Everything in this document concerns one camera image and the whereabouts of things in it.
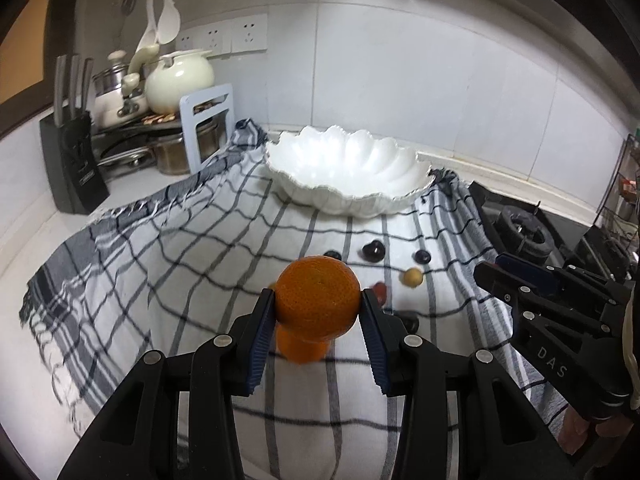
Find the operator hand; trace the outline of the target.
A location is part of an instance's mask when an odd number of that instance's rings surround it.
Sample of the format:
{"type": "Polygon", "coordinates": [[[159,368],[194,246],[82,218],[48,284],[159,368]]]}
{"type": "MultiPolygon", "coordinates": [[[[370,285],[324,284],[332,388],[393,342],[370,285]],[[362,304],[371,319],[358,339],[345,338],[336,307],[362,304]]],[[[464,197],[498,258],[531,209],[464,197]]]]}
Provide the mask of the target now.
{"type": "MultiPolygon", "coordinates": [[[[626,437],[634,424],[624,415],[616,416],[596,426],[596,434],[601,438],[626,437]]],[[[562,450],[575,454],[587,441],[590,422],[569,406],[565,412],[558,442],[562,450]]]]}

